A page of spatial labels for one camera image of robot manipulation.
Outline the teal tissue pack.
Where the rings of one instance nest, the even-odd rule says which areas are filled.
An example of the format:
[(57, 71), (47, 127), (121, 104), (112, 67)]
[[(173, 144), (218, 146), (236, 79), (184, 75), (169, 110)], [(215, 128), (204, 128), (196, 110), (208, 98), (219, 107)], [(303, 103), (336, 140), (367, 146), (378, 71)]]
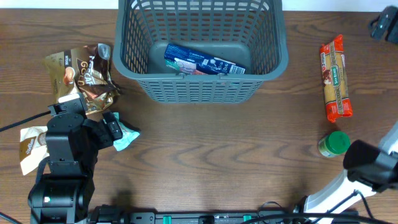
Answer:
[(126, 127), (124, 123), (120, 121), (118, 112), (113, 112), (113, 115), (115, 116), (116, 121), (118, 122), (121, 128), (121, 132), (123, 134), (122, 138), (116, 140), (113, 144), (115, 149), (119, 152), (126, 149), (136, 138), (139, 137), (140, 133), (138, 131), (134, 131), (133, 129)]

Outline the orange spaghetti pack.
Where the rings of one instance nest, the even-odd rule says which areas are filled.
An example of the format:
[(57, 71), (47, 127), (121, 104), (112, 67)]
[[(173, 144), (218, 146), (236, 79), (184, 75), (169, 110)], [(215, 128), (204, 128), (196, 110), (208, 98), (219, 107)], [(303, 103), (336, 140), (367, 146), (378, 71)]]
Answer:
[(320, 47), (320, 62), (327, 120), (335, 123), (338, 118), (351, 117), (343, 35)]

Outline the green lid jar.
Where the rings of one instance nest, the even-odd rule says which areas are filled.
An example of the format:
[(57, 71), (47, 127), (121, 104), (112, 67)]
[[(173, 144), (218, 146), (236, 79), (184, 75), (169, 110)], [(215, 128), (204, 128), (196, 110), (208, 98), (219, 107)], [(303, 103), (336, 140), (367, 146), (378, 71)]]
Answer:
[(344, 154), (351, 145), (349, 136), (342, 131), (334, 131), (318, 142), (318, 150), (325, 157)]

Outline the blue pasta box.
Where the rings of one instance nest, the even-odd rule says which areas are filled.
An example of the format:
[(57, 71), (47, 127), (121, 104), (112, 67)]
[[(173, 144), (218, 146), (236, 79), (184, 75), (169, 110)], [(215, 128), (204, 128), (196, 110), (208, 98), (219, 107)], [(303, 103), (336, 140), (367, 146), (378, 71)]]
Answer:
[(167, 45), (164, 60), (167, 67), (190, 75), (242, 75), (246, 71), (240, 64), (174, 44)]

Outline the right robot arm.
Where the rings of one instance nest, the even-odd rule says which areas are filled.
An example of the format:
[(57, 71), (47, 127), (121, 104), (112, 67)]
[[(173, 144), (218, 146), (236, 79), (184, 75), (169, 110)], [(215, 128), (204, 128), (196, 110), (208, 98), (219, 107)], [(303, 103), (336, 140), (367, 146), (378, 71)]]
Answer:
[(357, 140), (348, 148), (343, 171), (321, 191), (304, 198), (300, 213), (321, 213), (313, 223), (331, 223), (327, 214), (340, 214), (358, 200), (397, 189), (397, 125), (377, 147)]

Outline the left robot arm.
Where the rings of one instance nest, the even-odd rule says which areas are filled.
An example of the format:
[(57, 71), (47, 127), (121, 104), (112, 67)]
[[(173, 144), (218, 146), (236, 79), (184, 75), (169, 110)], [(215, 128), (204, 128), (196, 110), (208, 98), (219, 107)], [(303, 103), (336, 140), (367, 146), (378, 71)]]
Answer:
[(88, 216), (98, 151), (112, 146), (123, 133), (111, 112), (102, 121), (87, 118), (81, 99), (50, 105), (49, 110), (49, 156), (40, 162), (29, 192), (30, 221), (78, 223)]

